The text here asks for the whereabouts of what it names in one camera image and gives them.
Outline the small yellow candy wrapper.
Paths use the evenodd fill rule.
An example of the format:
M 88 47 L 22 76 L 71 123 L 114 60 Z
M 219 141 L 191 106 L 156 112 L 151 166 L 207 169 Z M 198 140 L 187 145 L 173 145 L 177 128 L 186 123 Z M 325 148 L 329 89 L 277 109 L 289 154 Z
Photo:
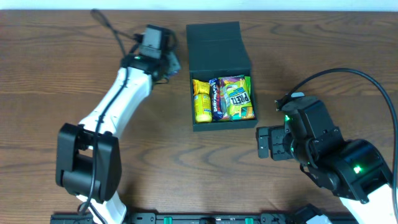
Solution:
M 193 79 L 193 95 L 210 94 L 210 84 L 200 80 Z

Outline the blue Dairy Milk chocolate bar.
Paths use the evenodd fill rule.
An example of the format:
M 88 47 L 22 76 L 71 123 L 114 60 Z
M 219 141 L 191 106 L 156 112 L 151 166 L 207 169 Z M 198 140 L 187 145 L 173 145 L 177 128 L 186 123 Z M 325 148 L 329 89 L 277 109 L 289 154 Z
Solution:
M 220 102 L 220 88 L 217 78 L 211 79 L 210 84 L 210 96 L 211 96 L 211 112 L 214 121 L 219 121 L 223 118 L 223 112 L 221 109 Z

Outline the yellow candy tube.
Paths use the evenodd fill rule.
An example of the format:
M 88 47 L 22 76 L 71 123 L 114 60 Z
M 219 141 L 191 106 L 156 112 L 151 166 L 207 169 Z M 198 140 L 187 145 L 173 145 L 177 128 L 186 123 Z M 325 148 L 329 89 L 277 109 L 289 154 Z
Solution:
M 195 121 L 197 123 L 212 122 L 211 100 L 209 94 L 200 93 L 194 96 Z

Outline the blue Eclipse mints tin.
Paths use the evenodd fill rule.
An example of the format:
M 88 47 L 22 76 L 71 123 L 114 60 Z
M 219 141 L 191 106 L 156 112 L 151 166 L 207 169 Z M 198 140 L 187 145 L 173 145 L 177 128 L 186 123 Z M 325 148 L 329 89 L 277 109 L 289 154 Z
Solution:
M 167 76 L 172 77 L 174 75 L 177 75 L 178 73 L 179 73 L 179 70 L 174 70 L 174 71 L 169 72 Z

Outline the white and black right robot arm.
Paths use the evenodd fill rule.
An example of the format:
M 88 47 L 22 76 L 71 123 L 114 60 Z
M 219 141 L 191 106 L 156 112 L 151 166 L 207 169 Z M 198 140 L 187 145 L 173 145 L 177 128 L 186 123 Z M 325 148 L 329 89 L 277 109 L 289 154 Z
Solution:
M 396 223 L 392 172 L 381 153 L 363 139 L 344 140 L 325 104 L 314 96 L 293 98 L 284 123 L 256 130 L 258 154 L 293 159 L 319 188 L 338 197 L 358 223 Z

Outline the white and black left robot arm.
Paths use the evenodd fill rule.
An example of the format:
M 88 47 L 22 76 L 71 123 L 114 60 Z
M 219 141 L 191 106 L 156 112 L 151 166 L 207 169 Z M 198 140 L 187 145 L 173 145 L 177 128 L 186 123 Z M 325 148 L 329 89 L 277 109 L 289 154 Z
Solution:
M 127 207 L 117 193 L 122 174 L 119 138 L 153 86 L 180 69 L 173 51 L 161 58 L 129 54 L 97 107 L 78 125 L 65 123 L 60 128 L 55 181 L 81 200 L 71 223 L 81 223 L 86 212 L 92 214 L 92 223 L 125 221 Z

